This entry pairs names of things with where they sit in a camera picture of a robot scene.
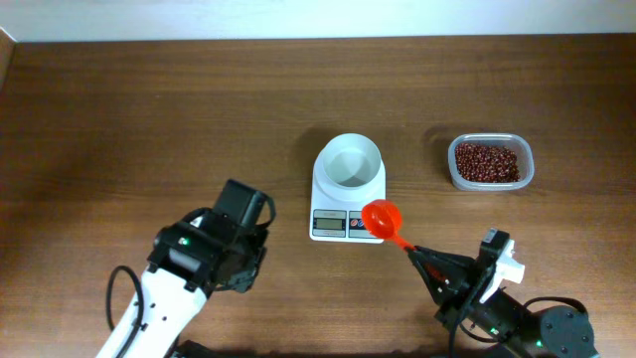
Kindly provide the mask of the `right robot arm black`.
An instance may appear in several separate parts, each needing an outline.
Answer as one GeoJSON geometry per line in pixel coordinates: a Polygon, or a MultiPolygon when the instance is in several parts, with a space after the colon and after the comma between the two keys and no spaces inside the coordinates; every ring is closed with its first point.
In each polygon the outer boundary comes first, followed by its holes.
{"type": "Polygon", "coordinates": [[[498,288],[485,301],[481,296],[494,281],[505,248],[482,245],[479,256],[437,252],[415,246],[406,251],[433,301],[435,318],[449,332],[448,355],[456,355],[457,332],[468,333],[465,320],[486,333],[470,337],[492,346],[489,357],[597,357],[594,332],[586,307],[568,297],[536,297],[520,303],[498,288]]]}

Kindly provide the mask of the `red beans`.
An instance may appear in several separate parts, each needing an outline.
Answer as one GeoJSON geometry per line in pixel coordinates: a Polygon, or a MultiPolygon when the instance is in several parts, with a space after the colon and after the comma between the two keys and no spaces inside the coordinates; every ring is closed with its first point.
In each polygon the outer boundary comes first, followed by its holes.
{"type": "Polygon", "coordinates": [[[520,180],[517,155],[503,146],[463,142],[454,149],[459,175],[471,182],[512,183],[520,180]]]}

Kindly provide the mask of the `white round bowl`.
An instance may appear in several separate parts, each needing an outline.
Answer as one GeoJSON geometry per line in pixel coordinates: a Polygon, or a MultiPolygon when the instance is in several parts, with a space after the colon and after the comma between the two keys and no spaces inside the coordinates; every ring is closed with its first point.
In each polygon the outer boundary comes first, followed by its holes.
{"type": "Polygon", "coordinates": [[[318,159],[330,182],[344,188],[359,188],[371,184],[381,173],[382,154],[367,136],[344,133],[332,138],[318,159]]]}

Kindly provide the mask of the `white digital kitchen scale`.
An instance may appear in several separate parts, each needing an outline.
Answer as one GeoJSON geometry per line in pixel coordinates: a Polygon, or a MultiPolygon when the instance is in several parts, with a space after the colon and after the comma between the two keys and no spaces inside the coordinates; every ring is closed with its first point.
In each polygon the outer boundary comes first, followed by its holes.
{"type": "Polygon", "coordinates": [[[344,188],[333,184],[314,162],[310,203],[309,237],[313,241],[380,244],[381,239],[369,233],[362,220],[363,208],[387,197],[386,167],[371,184],[344,188]]]}

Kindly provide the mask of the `clear plastic container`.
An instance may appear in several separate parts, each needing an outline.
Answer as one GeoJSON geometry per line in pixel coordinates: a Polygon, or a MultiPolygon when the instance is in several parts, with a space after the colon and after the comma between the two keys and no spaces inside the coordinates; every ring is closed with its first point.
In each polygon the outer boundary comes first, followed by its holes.
{"type": "Polygon", "coordinates": [[[453,185],[463,191],[511,191],[528,186],[535,175],[529,143],[509,133],[470,133],[447,150],[453,185]]]}

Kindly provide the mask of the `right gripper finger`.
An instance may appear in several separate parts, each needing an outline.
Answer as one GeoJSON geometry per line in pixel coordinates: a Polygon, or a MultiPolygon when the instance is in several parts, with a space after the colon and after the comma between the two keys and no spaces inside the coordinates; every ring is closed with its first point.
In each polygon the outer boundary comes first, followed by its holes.
{"type": "Polygon", "coordinates": [[[409,259],[421,276],[435,304],[441,306],[455,295],[449,287],[449,278],[438,263],[427,261],[422,256],[410,256],[409,259]]]}
{"type": "Polygon", "coordinates": [[[406,254],[418,270],[468,270],[475,264],[475,260],[470,257],[439,252],[419,246],[407,249],[406,254]]]}

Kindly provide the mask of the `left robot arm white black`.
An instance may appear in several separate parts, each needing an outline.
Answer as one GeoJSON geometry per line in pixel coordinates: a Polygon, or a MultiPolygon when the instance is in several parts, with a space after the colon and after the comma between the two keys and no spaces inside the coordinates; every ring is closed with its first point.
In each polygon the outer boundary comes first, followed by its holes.
{"type": "Polygon", "coordinates": [[[226,182],[213,207],[202,207],[162,228],[141,275],[127,267],[133,297],[99,350],[101,357],[165,357],[216,291],[249,291],[267,249],[273,199],[239,181],[226,182]]]}

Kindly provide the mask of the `orange measuring scoop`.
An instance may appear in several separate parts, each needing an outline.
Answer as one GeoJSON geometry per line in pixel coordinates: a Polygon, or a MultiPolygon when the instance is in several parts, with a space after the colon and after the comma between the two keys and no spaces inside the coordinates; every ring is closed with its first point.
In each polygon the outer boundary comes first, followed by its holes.
{"type": "Polygon", "coordinates": [[[367,231],[375,237],[393,242],[404,251],[414,249],[414,245],[399,233],[402,216],[393,202],[386,199],[372,201],[363,208],[362,220],[367,231]]]}

